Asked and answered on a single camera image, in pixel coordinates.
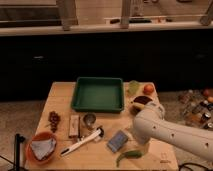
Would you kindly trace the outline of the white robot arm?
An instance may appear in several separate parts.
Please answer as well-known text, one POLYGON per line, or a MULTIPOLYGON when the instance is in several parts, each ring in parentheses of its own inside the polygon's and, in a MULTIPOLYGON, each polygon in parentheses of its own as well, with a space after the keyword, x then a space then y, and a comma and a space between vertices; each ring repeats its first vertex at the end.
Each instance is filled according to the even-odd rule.
POLYGON ((166 121, 164 114, 160 103, 148 102, 133 119, 134 138, 141 144, 155 138, 213 162, 213 131, 166 121))

